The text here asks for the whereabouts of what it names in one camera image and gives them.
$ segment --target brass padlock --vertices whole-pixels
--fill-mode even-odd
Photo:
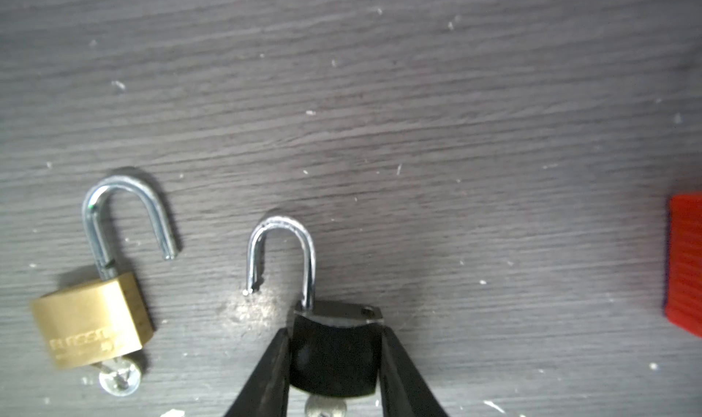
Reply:
[[[87,193],[82,211],[101,279],[49,293],[31,304],[48,351],[62,369],[140,350],[154,334],[134,274],[118,274],[101,229],[102,206],[118,189],[144,202],[163,259],[172,260],[178,253],[163,204],[148,184],[131,176],[110,176],[96,184]]]
[[[381,365],[381,311],[367,305],[315,302],[314,242],[300,222],[275,215],[254,228],[249,240],[246,292],[257,289],[261,246],[271,229],[293,232],[304,255],[303,295],[294,310],[290,337],[290,385],[328,397],[372,395]]]

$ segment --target paint chip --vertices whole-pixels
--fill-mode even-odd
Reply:
[[[171,409],[171,411],[161,414],[161,417],[185,417],[185,411],[180,409]]]
[[[124,91],[127,90],[127,85],[125,85],[124,83],[122,83],[122,82],[119,81],[119,80],[113,80],[113,81],[112,81],[112,86],[114,86],[115,88],[118,88],[118,89],[119,89],[120,91],[122,91],[122,92],[124,92]]]
[[[505,413],[505,410],[504,410],[504,409],[502,409],[501,407],[497,406],[497,405],[496,405],[493,401],[491,401],[491,400],[483,400],[483,403],[486,404],[487,406],[490,406],[491,408],[495,408],[496,410],[498,410],[499,412],[501,412],[501,413],[503,413],[503,414]]]

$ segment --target tabletop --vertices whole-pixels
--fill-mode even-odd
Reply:
[[[667,201],[702,190],[702,0],[0,0],[0,401],[219,417],[302,289],[380,307],[452,417],[699,416],[669,324]],[[31,301],[96,277],[85,193],[156,332],[139,390],[52,367]],[[379,416],[380,395],[348,401]],[[291,391],[290,416],[305,394]]]

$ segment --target red plastic block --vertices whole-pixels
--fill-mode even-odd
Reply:
[[[671,199],[668,320],[702,338],[702,193]]]

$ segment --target silver metal shackle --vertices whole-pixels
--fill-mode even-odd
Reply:
[[[105,240],[100,216],[102,208],[110,194],[116,190],[126,190],[139,196],[144,202],[146,211],[151,219],[156,240],[163,251],[164,260],[172,260],[178,254],[176,240],[173,238],[171,224],[166,210],[158,194],[142,180],[132,176],[109,176],[95,184],[83,200],[83,227],[86,230],[88,244],[95,256],[95,265],[98,267],[100,278],[103,281],[117,277],[117,270],[113,266],[114,257],[110,246]]]
[[[314,252],[314,242],[310,232],[303,224],[293,218],[283,215],[274,215],[261,220],[251,232],[249,239],[249,249],[246,252],[248,258],[246,264],[246,293],[251,294],[258,290],[256,283],[260,275],[259,264],[261,263],[261,246],[268,231],[272,229],[286,229],[293,232],[300,240],[303,249],[303,298],[301,305],[303,310],[311,312],[314,309],[314,279],[317,273],[317,255]]]

